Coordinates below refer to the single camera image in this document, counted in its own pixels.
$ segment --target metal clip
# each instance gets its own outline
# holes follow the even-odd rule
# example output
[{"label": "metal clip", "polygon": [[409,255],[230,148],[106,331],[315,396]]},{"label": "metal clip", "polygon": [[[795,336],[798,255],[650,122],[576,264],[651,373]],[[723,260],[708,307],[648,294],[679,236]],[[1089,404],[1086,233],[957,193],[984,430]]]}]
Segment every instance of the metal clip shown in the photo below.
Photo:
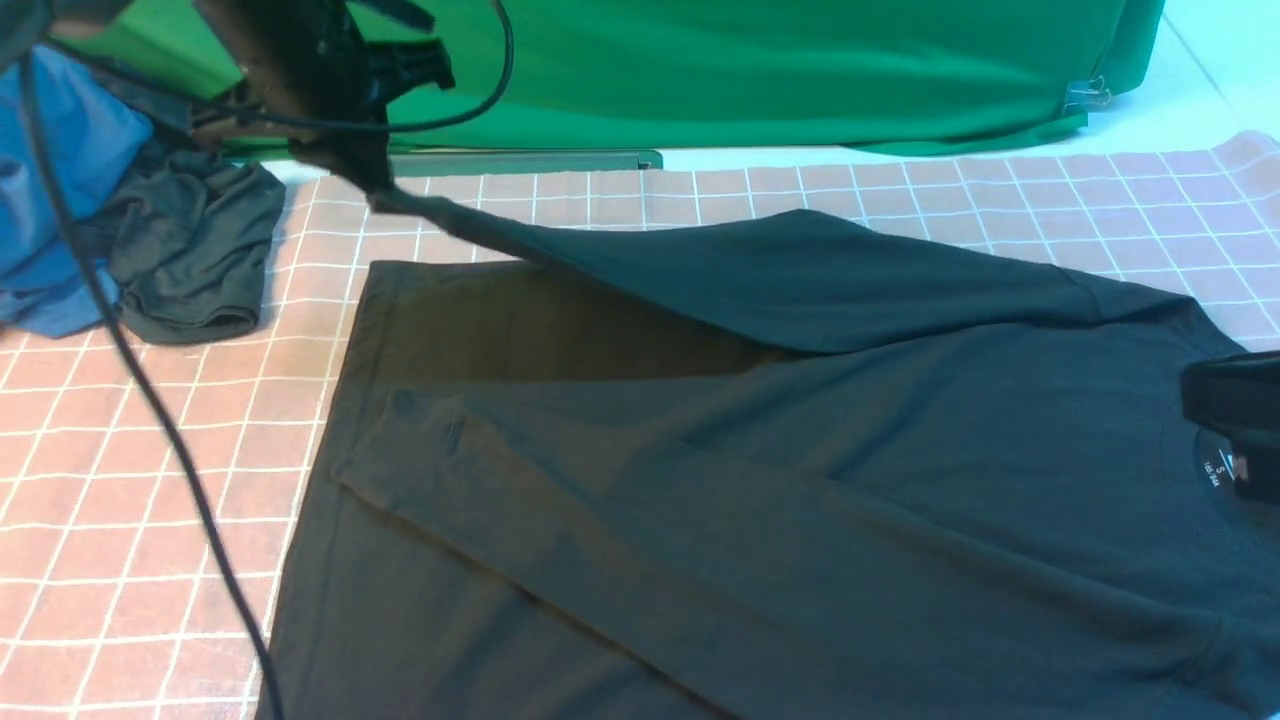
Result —
[{"label": "metal clip", "polygon": [[1073,82],[1066,86],[1066,97],[1062,101],[1064,114],[1089,113],[1101,110],[1111,102],[1111,90],[1107,87],[1107,78],[1097,76],[1088,81]]}]

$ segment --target cord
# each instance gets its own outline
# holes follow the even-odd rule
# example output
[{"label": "cord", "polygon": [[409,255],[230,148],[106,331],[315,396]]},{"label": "cord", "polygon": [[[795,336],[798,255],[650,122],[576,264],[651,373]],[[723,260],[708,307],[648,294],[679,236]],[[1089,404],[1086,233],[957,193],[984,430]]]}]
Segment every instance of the cord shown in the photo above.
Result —
[{"label": "cord", "polygon": [[180,90],[168,88],[159,82],[150,78],[138,77],[133,73],[122,70],[120,68],[113,67],[102,60],[93,58],[92,55],[86,55],[74,47],[70,47],[65,42],[58,40],[49,40],[49,45],[58,49],[76,60],[99,70],[106,73],[122,82],[131,83],[136,87],[148,90],[151,92],[157,92],[161,95],[168,95],[169,97],[180,100],[192,105],[193,108],[200,108],[202,110],[209,110],[212,113],[219,113],[227,117],[236,118],[242,122],[260,122],[260,123],[274,123],[278,126],[289,126],[297,128],[310,128],[310,129],[329,129],[340,132],[426,132],[434,129],[442,129],[447,127],[453,127],[462,124],[468,120],[474,120],[480,115],[488,113],[494,105],[502,100],[502,96],[507,94],[507,86],[511,85],[511,70],[516,63],[516,40],[511,29],[511,17],[507,15],[507,8],[503,5],[502,0],[490,0],[493,4],[494,13],[498,15],[498,22],[502,24],[502,76],[498,78],[498,85],[494,86],[493,92],[489,94],[479,105],[471,108],[470,110],[458,113],[456,115],[449,115],[447,118],[439,118],[435,120],[422,120],[416,123],[392,123],[392,124],[375,124],[365,122],[352,122],[352,120],[323,120],[314,118],[298,118],[294,115],[282,115],[278,113],[269,113],[261,110],[248,110],[243,108],[230,108],[216,100],[207,100],[205,97],[198,97],[189,92],[183,92]]},{"label": "cord", "polygon": [[27,131],[27,142],[31,146],[31,154],[36,160],[40,182],[49,196],[49,202],[52,205],[54,215],[58,220],[58,232],[70,246],[76,264],[79,266],[81,275],[84,277],[84,283],[88,286],[90,296],[93,299],[93,305],[101,313],[106,332],[111,336],[111,342],[115,343],[115,348],[120,354],[120,360],[128,368],[133,382],[137,383],[142,397],[147,401],[165,436],[168,436],[169,442],[173,445],[174,455],[177,455],[178,462],[187,475],[187,483],[191,486],[191,495],[196,501],[200,521],[205,527],[205,534],[209,536],[209,547],[214,553],[214,560],[218,562],[218,570],[221,573],[223,582],[227,584],[227,592],[230,594],[232,602],[236,603],[236,610],[244,623],[244,629],[248,630],[253,652],[257,655],[257,661],[262,667],[262,684],[266,688],[273,716],[275,720],[284,720],[284,697],[280,694],[280,683],[275,674],[275,665],[268,653],[266,642],[262,639],[262,629],[259,626],[257,620],[253,619],[253,611],[250,609],[248,601],[244,600],[244,592],[236,580],[236,573],[232,570],[230,559],[227,556],[227,547],[218,533],[218,524],[214,520],[214,512],[210,509],[205,488],[200,483],[200,474],[196,471],[191,451],[187,448],[187,443],[183,442],[182,434],[178,432],[178,425],[173,421],[169,411],[165,410],[160,396],[156,395],[155,387],[151,386],[151,380],[142,370],[137,356],[129,348],[129,343],[124,338],[124,331],[120,329],[120,320],[115,315],[115,309],[111,306],[111,301],[106,299],[106,291],[97,277],[97,268],[93,260],[90,259],[83,245],[76,238],[76,222],[67,208],[67,199],[63,195],[54,163],[50,159],[49,138],[45,136],[44,120],[41,119],[40,91],[36,87],[36,63],[29,51],[19,60],[19,65],[22,76],[23,126]]}]

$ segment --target blue fabric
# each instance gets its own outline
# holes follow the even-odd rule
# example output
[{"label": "blue fabric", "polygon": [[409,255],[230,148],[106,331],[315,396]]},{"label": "blue fabric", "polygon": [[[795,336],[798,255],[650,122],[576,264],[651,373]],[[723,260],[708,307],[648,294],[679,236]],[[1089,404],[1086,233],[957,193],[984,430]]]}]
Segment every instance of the blue fabric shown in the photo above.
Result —
[{"label": "blue fabric", "polygon": [[[78,63],[36,49],[36,85],[50,155],[77,220],[111,196],[152,128]],[[99,278],[114,302],[115,282]],[[22,124],[18,68],[0,77],[0,324],[63,337],[101,320],[58,233]]]}]

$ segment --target white floor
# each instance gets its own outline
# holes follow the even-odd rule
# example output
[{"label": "white floor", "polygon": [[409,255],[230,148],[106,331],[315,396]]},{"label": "white floor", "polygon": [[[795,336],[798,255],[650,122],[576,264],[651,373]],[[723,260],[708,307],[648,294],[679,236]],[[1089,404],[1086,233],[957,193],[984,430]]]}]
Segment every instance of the white floor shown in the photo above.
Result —
[{"label": "white floor", "polygon": [[[1167,0],[1147,79],[1078,136],[1020,155],[1212,147],[1243,129],[1280,137],[1280,0]],[[892,161],[842,147],[662,150],[669,170]],[[269,163],[287,182],[320,173]]]}]

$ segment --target green cloth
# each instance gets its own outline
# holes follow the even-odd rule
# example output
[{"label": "green cloth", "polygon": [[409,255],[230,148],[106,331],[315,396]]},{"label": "green cloth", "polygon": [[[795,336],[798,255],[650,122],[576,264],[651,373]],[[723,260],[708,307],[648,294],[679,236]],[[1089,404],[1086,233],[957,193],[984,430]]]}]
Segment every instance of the green cloth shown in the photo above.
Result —
[{"label": "green cloth", "polygon": [[[483,0],[419,0],[438,19],[458,88],[420,90],[399,122],[466,109],[493,87],[502,36]],[[398,137],[470,149],[595,150],[856,145],[936,155],[1038,145],[1075,132],[1070,83],[1137,87],[1164,0],[777,3],[507,0],[507,97],[461,127]],[[412,40],[353,8],[372,40]],[[238,73],[189,3],[138,0],[84,45],[186,90]]]}]

